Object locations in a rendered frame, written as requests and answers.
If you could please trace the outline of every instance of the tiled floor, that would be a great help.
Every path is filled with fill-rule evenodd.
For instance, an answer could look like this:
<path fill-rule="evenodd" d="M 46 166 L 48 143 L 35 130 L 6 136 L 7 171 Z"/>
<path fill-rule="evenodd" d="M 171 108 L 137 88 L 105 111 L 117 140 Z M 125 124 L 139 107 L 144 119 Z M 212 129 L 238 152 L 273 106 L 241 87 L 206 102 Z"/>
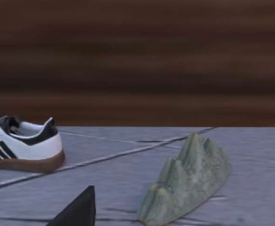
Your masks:
<path fill-rule="evenodd" d="M 38 178 L 0 171 L 0 185 L 7 184 L 0 186 L 0 226 L 44 226 L 37 221 L 53 218 L 88 185 L 96 190 L 96 226 L 141 225 L 135 212 L 149 184 L 166 159 L 178 154 L 177 138 L 198 131 L 227 148 L 233 173 L 206 204 L 171 225 L 275 225 L 275 128 L 59 129 L 67 153 L 64 171 Z"/>

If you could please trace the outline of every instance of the brown background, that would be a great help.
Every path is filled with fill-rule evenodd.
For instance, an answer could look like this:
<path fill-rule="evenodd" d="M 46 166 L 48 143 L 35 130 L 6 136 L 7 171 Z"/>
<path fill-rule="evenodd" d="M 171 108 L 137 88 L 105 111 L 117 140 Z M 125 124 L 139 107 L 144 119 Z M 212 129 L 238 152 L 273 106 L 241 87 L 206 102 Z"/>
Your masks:
<path fill-rule="evenodd" d="M 0 116 L 275 126 L 275 0 L 0 0 Z"/>

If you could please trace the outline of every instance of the green ceramic mountain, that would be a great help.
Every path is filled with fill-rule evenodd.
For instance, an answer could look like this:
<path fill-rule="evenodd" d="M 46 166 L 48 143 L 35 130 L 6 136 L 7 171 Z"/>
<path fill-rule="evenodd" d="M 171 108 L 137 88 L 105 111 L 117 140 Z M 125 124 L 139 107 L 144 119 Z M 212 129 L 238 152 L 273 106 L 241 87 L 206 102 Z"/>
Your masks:
<path fill-rule="evenodd" d="M 225 149 L 198 134 L 188 136 L 176 160 L 170 158 L 138 209 L 138 219 L 147 226 L 170 223 L 210 198 L 231 172 Z"/>

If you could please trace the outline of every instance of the shoe sole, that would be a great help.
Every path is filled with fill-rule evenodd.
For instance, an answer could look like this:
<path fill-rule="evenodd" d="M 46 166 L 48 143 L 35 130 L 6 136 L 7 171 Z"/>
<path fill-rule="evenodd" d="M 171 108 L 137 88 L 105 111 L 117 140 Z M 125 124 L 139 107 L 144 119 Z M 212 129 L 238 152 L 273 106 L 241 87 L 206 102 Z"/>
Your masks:
<path fill-rule="evenodd" d="M 0 170 L 47 173 L 61 167 L 64 164 L 64 161 L 65 154 L 62 150 L 57 155 L 43 160 L 3 159 L 0 160 Z"/>

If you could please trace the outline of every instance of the dark pointed object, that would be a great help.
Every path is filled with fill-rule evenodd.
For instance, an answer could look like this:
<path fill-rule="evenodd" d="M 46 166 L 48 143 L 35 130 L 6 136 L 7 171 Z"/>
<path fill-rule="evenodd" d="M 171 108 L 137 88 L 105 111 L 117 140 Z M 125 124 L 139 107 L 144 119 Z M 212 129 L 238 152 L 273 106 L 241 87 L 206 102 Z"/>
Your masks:
<path fill-rule="evenodd" d="M 95 214 L 94 186 L 89 186 L 47 226 L 94 226 Z"/>

